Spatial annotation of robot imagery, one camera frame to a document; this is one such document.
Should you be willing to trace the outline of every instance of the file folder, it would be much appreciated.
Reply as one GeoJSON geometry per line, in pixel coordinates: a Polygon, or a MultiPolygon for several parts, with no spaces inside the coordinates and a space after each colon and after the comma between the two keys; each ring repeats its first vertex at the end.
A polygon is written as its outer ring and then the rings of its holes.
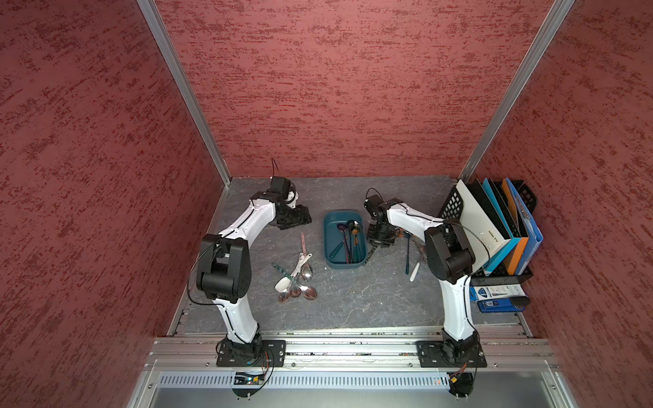
{"type": "Polygon", "coordinates": [[[510,179],[506,178],[504,183],[508,186],[510,194],[515,202],[517,207],[517,215],[526,226],[526,230],[528,232],[528,242],[526,243],[524,253],[522,254],[522,257],[517,264],[517,271],[515,272],[516,275],[521,275],[528,266],[528,263],[531,261],[531,259],[533,259],[533,255],[535,254],[535,251],[537,251],[539,245],[542,243],[544,237],[537,227],[537,223],[535,222],[533,215],[530,211],[528,211],[526,204],[517,192],[517,189],[515,189],[515,186],[510,182],[510,179]]]}
{"type": "Polygon", "coordinates": [[[481,182],[474,180],[470,184],[467,184],[467,188],[470,190],[471,195],[474,197],[476,202],[479,203],[485,214],[488,216],[492,224],[497,228],[501,236],[500,239],[507,240],[506,244],[496,253],[490,262],[484,267],[487,274],[494,272],[494,269],[499,266],[499,264],[504,260],[504,258],[513,250],[515,246],[519,243],[519,238],[514,238],[513,235],[508,231],[507,226],[499,216],[496,208],[492,204],[492,201],[488,198],[488,195],[485,193],[481,182]]]}
{"type": "Polygon", "coordinates": [[[519,224],[513,219],[513,216],[508,209],[508,205],[503,199],[503,195],[496,187],[496,185],[487,179],[483,180],[483,190],[488,195],[492,205],[499,213],[501,220],[505,223],[506,228],[511,234],[511,237],[517,240],[517,244],[512,248],[510,253],[503,259],[503,266],[509,275],[514,275],[517,271],[517,264],[524,253],[524,248],[528,243],[528,235],[526,227],[522,223],[522,230],[519,229],[519,224]]]}
{"type": "Polygon", "coordinates": [[[488,262],[489,258],[496,255],[509,240],[504,240],[501,237],[499,230],[488,218],[462,180],[456,184],[456,190],[465,204],[460,215],[460,224],[469,229],[465,231],[465,234],[470,242],[471,250],[474,251],[475,261],[472,265],[472,272],[476,272],[488,262]]]}

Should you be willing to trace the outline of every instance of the aluminum frame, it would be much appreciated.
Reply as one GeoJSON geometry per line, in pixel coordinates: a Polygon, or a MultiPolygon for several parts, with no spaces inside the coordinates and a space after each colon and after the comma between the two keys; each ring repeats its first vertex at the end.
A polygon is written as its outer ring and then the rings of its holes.
{"type": "MultiPolygon", "coordinates": [[[[560,391],[560,365],[547,339],[528,337],[519,324],[478,324],[487,368],[479,371],[541,372],[558,401],[565,398],[560,391]]],[[[421,368],[415,342],[440,340],[441,326],[399,328],[353,328],[262,332],[264,341],[283,339],[287,342],[285,363],[275,373],[415,373],[447,372],[451,368],[421,368]]],[[[206,372],[230,372],[232,368],[215,366],[215,346],[224,334],[159,337],[152,345],[143,367],[134,407],[149,407],[162,376],[171,372],[189,375],[206,372]]],[[[571,405],[557,405],[570,408],[571,405]]]]}
{"type": "Polygon", "coordinates": [[[228,187],[231,184],[231,173],[229,173],[227,163],[217,147],[211,127],[206,121],[202,108],[197,101],[191,82],[188,80],[188,76],[186,76],[186,72],[183,69],[182,62],[179,60],[179,57],[174,50],[174,46],[172,45],[168,31],[165,28],[163,19],[161,19],[159,9],[154,3],[154,0],[136,0],[136,2],[150,27],[150,31],[152,32],[161,53],[163,54],[163,59],[168,65],[174,81],[179,87],[179,92],[182,94],[182,97],[186,102],[186,106],[195,121],[195,125],[202,135],[206,149],[211,155],[211,159],[213,159],[217,171],[220,173],[222,182],[225,184],[225,187],[228,187]]]}
{"type": "Polygon", "coordinates": [[[553,37],[558,32],[560,25],[569,13],[573,4],[574,0],[555,0],[553,2],[549,13],[544,18],[544,22],[542,22],[542,26],[539,28],[539,31],[535,35],[531,46],[528,48],[522,63],[519,65],[512,82],[508,85],[508,89],[506,89],[492,119],[490,119],[490,123],[488,123],[485,131],[483,131],[479,142],[476,144],[474,151],[471,153],[458,179],[468,182],[473,176],[476,166],[479,165],[483,155],[490,147],[490,144],[503,124],[503,121],[513,108],[515,101],[517,101],[524,86],[526,86],[526,82],[528,82],[531,74],[539,63],[539,60],[542,59],[542,56],[549,47],[551,40],[553,40],[553,37]]]}

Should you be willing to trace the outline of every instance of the label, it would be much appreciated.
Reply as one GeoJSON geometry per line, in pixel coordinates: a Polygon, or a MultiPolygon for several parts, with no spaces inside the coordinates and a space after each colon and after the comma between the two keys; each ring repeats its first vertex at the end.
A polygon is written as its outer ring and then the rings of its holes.
{"type": "Polygon", "coordinates": [[[502,299],[516,296],[526,296],[521,285],[470,287],[470,297],[472,300],[502,299]]]}

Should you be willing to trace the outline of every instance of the utensil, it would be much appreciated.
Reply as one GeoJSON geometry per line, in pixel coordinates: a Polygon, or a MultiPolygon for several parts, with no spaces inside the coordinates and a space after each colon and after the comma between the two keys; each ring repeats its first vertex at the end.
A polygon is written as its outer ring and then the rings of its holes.
{"type": "Polygon", "coordinates": [[[343,245],[345,245],[345,242],[344,242],[344,241],[341,242],[341,243],[339,243],[338,246],[337,246],[333,251],[331,251],[331,253],[329,254],[328,257],[329,257],[329,258],[333,258],[333,257],[335,257],[335,256],[338,254],[338,252],[340,252],[340,250],[342,249],[343,245]]]}
{"type": "Polygon", "coordinates": [[[408,258],[410,257],[410,237],[412,234],[408,231],[404,231],[404,236],[406,236],[406,243],[408,246],[406,247],[406,275],[408,274],[408,268],[410,267],[408,264],[408,258]]]}
{"type": "Polygon", "coordinates": [[[285,303],[288,302],[288,299],[290,299],[290,291],[286,289],[283,292],[279,293],[279,297],[277,300],[279,301],[279,303],[285,303]]]}
{"type": "Polygon", "coordinates": [[[288,291],[293,298],[298,298],[302,294],[302,289],[298,288],[296,283],[292,283],[288,291]]]}
{"type": "Polygon", "coordinates": [[[312,256],[313,256],[313,254],[311,254],[311,253],[306,255],[306,256],[304,256],[303,253],[300,253],[299,254],[299,262],[297,262],[297,266],[295,266],[295,270],[293,271],[293,274],[291,275],[291,274],[288,274],[286,271],[284,271],[284,273],[286,273],[286,275],[283,276],[277,282],[276,285],[274,285],[274,289],[279,293],[283,292],[284,290],[287,290],[291,285],[291,279],[290,278],[293,278],[294,276],[296,276],[299,273],[302,265],[304,263],[306,263],[306,261],[311,259],[312,256]]]}
{"type": "Polygon", "coordinates": [[[365,266],[370,261],[370,258],[372,257],[372,255],[374,255],[374,251],[376,251],[377,248],[378,248],[378,245],[376,245],[376,246],[373,245],[372,246],[372,249],[370,250],[370,252],[368,252],[368,256],[365,257],[365,260],[363,261],[361,266],[365,266]]]}
{"type": "Polygon", "coordinates": [[[347,237],[345,236],[345,231],[347,230],[347,225],[344,225],[342,223],[336,225],[338,230],[342,232],[342,243],[345,244],[345,259],[347,260],[347,263],[349,263],[349,249],[347,248],[347,237]]]}
{"type": "Polygon", "coordinates": [[[417,270],[418,269],[419,269],[419,262],[417,263],[417,265],[415,265],[415,269],[413,269],[413,273],[410,274],[410,281],[411,282],[415,280],[415,276],[417,276],[417,270]]]}
{"type": "MultiPolygon", "coordinates": [[[[297,279],[295,279],[293,276],[288,274],[288,272],[286,272],[281,266],[277,265],[275,262],[272,263],[272,266],[277,271],[279,271],[279,273],[281,273],[284,278],[289,279],[291,283],[295,284],[301,290],[301,294],[303,294],[307,300],[315,300],[317,298],[317,291],[315,290],[315,288],[311,286],[301,285],[299,282],[297,282],[297,279]]],[[[293,296],[292,291],[293,289],[289,290],[291,296],[293,296]]]]}
{"type": "MultiPolygon", "coordinates": [[[[304,256],[306,256],[306,241],[304,240],[303,232],[302,232],[302,253],[304,254],[304,256]]],[[[311,266],[311,264],[305,262],[299,271],[299,276],[301,276],[305,282],[308,282],[311,279],[313,279],[313,267],[311,266]]]]}
{"type": "Polygon", "coordinates": [[[349,233],[349,260],[353,264],[356,263],[356,254],[354,253],[354,248],[352,245],[353,236],[351,232],[354,230],[355,226],[356,226],[356,221],[352,219],[347,221],[347,231],[349,233]]]}
{"type": "Polygon", "coordinates": [[[362,259],[362,255],[360,254],[360,245],[358,244],[358,234],[360,232],[360,224],[358,221],[351,220],[349,224],[349,237],[351,239],[351,236],[354,236],[354,261],[353,263],[360,262],[360,259],[362,259]]]}

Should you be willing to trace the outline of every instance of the metal vent grille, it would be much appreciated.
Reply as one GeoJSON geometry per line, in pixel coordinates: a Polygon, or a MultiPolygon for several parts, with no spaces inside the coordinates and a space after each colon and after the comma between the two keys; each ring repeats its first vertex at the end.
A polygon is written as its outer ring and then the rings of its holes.
{"type": "MultiPolygon", "coordinates": [[[[233,372],[165,371],[159,388],[247,388],[232,385],[233,372]]],[[[448,390],[446,373],[275,372],[266,388],[340,388],[357,390],[448,390]]]]}
{"type": "Polygon", "coordinates": [[[234,382],[233,373],[203,373],[169,371],[161,374],[159,387],[163,388],[229,388],[234,382]]]}

